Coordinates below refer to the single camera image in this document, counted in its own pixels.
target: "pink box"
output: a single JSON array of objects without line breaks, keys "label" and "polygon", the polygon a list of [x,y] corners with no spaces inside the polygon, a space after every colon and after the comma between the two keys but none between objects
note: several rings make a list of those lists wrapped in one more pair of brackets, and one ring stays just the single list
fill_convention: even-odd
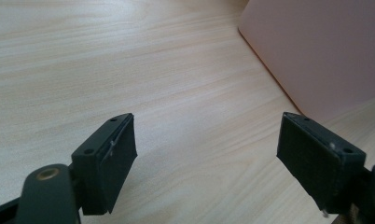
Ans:
[{"label": "pink box", "polygon": [[251,0],[239,29],[308,117],[375,97],[375,1]]}]

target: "screw hole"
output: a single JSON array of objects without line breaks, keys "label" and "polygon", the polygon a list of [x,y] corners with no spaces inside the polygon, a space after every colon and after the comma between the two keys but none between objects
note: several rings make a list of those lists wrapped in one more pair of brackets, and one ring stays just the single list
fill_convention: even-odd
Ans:
[{"label": "screw hole", "polygon": [[353,153],[353,151],[349,148],[344,148],[342,151],[344,151],[345,153]]},{"label": "screw hole", "polygon": [[91,149],[91,148],[86,149],[86,150],[83,151],[83,153],[85,153],[86,155],[90,155],[93,152],[94,152],[94,149]]},{"label": "screw hole", "polygon": [[51,179],[53,178],[54,176],[56,176],[58,173],[59,173],[59,169],[57,168],[48,168],[44,171],[42,171],[41,173],[39,173],[37,176],[36,176],[36,179],[38,180],[47,180],[47,179]]}]

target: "wooden table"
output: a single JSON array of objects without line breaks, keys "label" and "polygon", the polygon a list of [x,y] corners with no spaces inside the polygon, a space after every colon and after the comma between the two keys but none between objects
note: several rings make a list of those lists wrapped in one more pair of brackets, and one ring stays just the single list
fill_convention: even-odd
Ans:
[{"label": "wooden table", "polygon": [[[297,109],[237,30],[246,3],[0,1],[0,204],[132,112],[139,156],[84,223],[330,223],[275,157]],[[323,124],[375,164],[375,99]]]}]

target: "wood grain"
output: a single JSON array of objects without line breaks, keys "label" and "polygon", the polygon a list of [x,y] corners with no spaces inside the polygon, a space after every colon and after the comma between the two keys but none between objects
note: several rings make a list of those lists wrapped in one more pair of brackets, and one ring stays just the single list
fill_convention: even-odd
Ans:
[{"label": "wood grain", "polygon": [[[238,33],[246,3],[0,1],[0,204],[132,112],[139,156],[84,223],[330,223],[275,158],[298,111]],[[375,99],[324,125],[375,164]]]}]

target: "table surface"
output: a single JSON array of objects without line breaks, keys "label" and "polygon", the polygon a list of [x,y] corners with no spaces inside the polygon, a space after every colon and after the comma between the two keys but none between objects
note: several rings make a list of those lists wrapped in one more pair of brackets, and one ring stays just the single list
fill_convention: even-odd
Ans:
[{"label": "table surface", "polygon": [[[330,223],[275,157],[298,111],[237,30],[246,4],[0,1],[0,204],[132,112],[138,158],[84,223]],[[322,124],[375,164],[375,99]]]}]

